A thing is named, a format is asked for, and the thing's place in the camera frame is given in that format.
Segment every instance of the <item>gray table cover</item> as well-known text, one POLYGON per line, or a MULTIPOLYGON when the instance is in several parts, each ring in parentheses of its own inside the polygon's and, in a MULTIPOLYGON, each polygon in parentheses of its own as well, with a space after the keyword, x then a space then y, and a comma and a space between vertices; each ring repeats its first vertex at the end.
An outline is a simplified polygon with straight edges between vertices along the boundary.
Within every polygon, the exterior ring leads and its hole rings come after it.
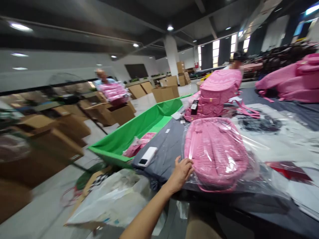
MULTIPOLYGON (((246 105, 260 103, 269 105, 278 111, 289 111, 296 113, 299 118, 306 122, 312 130, 319 130, 319 104, 301 104, 298 102, 281 102, 276 99, 270 103, 255 93, 254 88, 242 89, 240 96, 246 105)), ((179 120, 171 119, 165 127, 141 149, 133 159, 133 167, 151 179, 152 186, 164 184, 174 170, 174 160, 182 153, 183 131, 188 122, 181 124, 179 120), (137 164, 149 147, 157 147, 158 151, 151 163, 146 168, 141 168, 137 164)), ((307 238, 319 238, 319 222, 302 213, 293 203, 284 199, 279 199, 261 194, 209 194, 201 192, 196 185, 184 187, 188 194, 180 194, 178 200, 211 200, 221 202, 240 209, 247 214, 262 218, 280 227, 298 233, 307 238)))

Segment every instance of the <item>pink backpack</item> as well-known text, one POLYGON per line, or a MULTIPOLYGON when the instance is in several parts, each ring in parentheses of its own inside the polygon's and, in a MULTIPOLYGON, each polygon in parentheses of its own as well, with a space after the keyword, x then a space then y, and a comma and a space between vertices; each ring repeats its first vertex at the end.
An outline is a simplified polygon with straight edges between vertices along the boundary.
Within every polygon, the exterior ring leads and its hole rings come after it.
POLYGON ((245 174, 249 157, 235 125, 227 118, 194 120, 187 131, 184 156, 192 159, 201 184, 229 192, 245 174))
POLYGON ((304 103, 319 102, 319 54, 309 54, 301 61, 266 75, 256 82, 259 93, 266 98, 267 89, 275 88, 280 100, 298 100, 304 103))
MULTIPOLYGON (((191 97, 191 103, 198 100, 196 115, 192 115, 191 109, 185 111, 184 118, 191 122, 196 119, 218 117, 224 112, 224 103, 229 99, 240 95, 238 89, 242 82, 240 70, 216 70, 200 86, 200 91, 191 97)), ((249 109, 244 103, 236 101, 240 112, 259 118, 259 112, 249 109)))

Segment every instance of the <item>black tag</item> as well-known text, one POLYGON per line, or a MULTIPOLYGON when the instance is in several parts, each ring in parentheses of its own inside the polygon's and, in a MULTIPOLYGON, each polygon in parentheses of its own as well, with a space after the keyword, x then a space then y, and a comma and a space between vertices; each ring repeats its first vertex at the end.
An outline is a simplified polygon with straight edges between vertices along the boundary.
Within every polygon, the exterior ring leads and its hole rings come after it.
POLYGON ((197 106, 198 106, 198 100, 194 100, 192 105, 191 105, 191 115, 197 115, 197 106))

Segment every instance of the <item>pink bags pile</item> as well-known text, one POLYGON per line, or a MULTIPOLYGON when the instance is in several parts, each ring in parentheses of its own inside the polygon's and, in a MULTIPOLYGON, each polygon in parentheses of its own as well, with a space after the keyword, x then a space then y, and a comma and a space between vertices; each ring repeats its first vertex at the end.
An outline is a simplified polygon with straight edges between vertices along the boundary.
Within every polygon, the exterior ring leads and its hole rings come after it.
MULTIPOLYGON (((191 97, 198 100, 197 110, 186 109, 184 118, 191 122, 196 119, 218 117, 224 112, 224 103, 239 95, 238 89, 242 82, 240 70, 216 70, 200 86, 200 91, 191 97)), ((247 108, 243 103, 237 102, 242 113, 259 118, 257 111, 247 108)))
POLYGON ((193 160, 205 192, 233 191, 249 165, 243 140, 227 118, 194 120, 186 134, 184 156, 193 160))
POLYGON ((120 83, 103 84, 99 86, 101 91, 107 100, 112 105, 120 105, 129 101, 129 93, 126 88, 120 83))
POLYGON ((265 97, 267 89, 276 88, 280 100, 319 103, 319 54, 309 54, 301 61, 274 71, 256 83, 265 97))
POLYGON ((129 158, 134 157, 155 136, 155 134, 156 133, 148 132, 141 139, 135 137, 133 143, 122 155, 129 158))

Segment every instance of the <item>green tray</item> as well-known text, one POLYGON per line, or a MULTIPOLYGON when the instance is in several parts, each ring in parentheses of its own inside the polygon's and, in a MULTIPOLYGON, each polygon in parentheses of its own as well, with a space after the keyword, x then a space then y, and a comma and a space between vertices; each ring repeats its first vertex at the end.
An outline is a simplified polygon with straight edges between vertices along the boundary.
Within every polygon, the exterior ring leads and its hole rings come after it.
POLYGON ((180 99, 191 96, 182 96, 176 99, 157 103, 139 116, 126 122, 114 132, 107 135, 89 147, 93 153, 109 165, 118 165, 122 168, 132 168, 128 163, 132 158, 122 156, 137 136, 141 138, 147 132, 158 133, 172 118, 172 114, 182 107, 180 99))

